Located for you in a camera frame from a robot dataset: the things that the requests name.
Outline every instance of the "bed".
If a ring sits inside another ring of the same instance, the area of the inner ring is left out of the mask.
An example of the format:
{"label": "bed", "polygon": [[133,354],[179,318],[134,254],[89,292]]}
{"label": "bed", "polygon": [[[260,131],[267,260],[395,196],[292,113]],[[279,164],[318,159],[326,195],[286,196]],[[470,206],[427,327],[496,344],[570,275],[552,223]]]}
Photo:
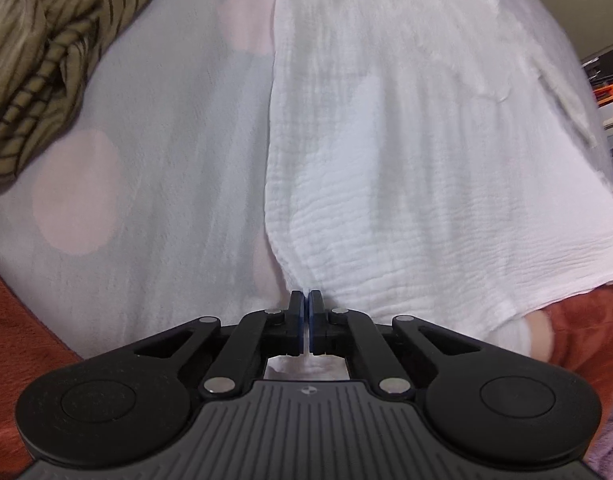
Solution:
{"label": "bed", "polygon": [[[503,1],[559,57],[566,40],[537,0]],[[286,301],[263,211],[273,11],[154,0],[102,59],[75,123],[0,187],[0,275],[80,357]],[[601,128],[584,150],[612,179]]]}

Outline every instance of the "wrinkled white fabric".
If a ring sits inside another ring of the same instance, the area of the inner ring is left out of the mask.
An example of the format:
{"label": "wrinkled white fabric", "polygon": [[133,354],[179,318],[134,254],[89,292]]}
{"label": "wrinkled white fabric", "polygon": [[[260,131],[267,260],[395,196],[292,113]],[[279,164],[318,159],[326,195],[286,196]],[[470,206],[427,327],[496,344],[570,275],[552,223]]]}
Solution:
{"label": "wrinkled white fabric", "polygon": [[506,15],[506,25],[516,31],[517,41],[531,52],[533,63],[547,75],[549,84],[560,90],[559,105],[567,106],[568,113],[577,118],[576,124],[565,117],[571,140],[589,163],[613,182],[613,161],[598,105],[567,35],[539,0],[497,0],[497,5]]}
{"label": "wrinkled white fabric", "polygon": [[485,338],[613,280],[613,194],[569,130],[591,120],[500,0],[277,0],[274,30],[290,288]]}
{"label": "wrinkled white fabric", "polygon": [[486,342],[526,357],[531,356],[531,327],[521,317],[511,319],[487,335]]}

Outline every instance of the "brown striped cloth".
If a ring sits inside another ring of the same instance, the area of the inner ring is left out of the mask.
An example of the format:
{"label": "brown striped cloth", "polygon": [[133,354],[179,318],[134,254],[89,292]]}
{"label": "brown striped cloth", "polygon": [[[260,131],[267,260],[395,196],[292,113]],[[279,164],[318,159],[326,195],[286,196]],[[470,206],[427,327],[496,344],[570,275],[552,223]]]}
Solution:
{"label": "brown striped cloth", "polygon": [[0,0],[0,182],[77,115],[102,54],[149,0]]}

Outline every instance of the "orange object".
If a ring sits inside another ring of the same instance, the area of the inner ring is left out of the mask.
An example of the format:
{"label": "orange object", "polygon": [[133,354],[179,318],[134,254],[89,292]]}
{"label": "orange object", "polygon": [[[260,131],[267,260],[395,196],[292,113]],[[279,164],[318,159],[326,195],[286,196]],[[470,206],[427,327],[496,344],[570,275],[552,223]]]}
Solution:
{"label": "orange object", "polygon": [[601,86],[593,91],[595,100],[598,102],[598,106],[605,105],[613,101],[613,84]]}
{"label": "orange object", "polygon": [[613,285],[551,304],[545,312],[555,335],[549,362],[582,376],[600,396],[595,441],[613,408]]}
{"label": "orange object", "polygon": [[77,361],[0,278],[0,480],[16,477],[30,464],[15,426],[18,396],[33,379]]}

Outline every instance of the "gray ribbed handle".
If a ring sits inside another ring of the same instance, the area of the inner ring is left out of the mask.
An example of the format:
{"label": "gray ribbed handle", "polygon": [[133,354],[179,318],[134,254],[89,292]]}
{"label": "gray ribbed handle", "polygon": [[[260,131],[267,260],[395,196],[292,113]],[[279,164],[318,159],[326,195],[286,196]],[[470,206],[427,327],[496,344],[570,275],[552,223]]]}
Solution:
{"label": "gray ribbed handle", "polygon": [[415,409],[363,383],[257,381],[208,403],[168,449],[113,470],[36,462],[21,480],[592,480],[582,463],[544,472],[497,471],[446,450]]}

